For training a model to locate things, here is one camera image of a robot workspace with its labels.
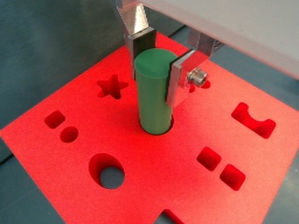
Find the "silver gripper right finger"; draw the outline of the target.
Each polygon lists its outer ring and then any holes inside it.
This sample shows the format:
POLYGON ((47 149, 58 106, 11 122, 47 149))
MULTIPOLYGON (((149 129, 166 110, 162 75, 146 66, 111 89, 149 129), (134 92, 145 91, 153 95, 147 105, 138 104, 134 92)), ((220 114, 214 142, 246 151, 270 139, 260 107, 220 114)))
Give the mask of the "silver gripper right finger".
POLYGON ((202 70, 202 63, 216 54, 225 44, 203 32, 190 29, 189 44, 191 49, 171 62, 167 105, 174 109, 189 97, 191 86, 202 87, 209 74, 202 70))

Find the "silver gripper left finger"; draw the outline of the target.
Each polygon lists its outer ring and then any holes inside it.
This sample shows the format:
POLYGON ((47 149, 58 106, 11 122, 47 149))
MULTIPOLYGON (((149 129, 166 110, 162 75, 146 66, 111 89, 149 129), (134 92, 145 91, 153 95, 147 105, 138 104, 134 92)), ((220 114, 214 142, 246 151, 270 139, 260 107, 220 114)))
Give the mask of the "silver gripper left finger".
POLYGON ((134 67, 138 54, 155 48, 157 30, 149 24, 145 5, 137 0, 111 0, 111 5, 123 25, 126 47, 134 67))

